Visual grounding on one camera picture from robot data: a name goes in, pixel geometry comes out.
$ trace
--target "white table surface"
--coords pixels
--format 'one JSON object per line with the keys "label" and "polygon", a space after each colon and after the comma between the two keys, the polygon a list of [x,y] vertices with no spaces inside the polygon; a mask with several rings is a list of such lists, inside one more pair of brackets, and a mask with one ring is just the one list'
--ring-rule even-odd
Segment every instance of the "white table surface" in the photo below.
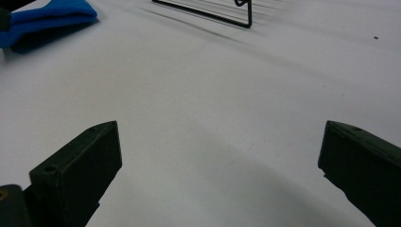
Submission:
{"label": "white table surface", "polygon": [[26,188],[30,169],[117,120],[124,165],[90,227],[373,226],[317,162],[327,120],[401,146],[401,2],[254,3],[240,29],[91,0],[95,25],[4,49],[0,184]]}

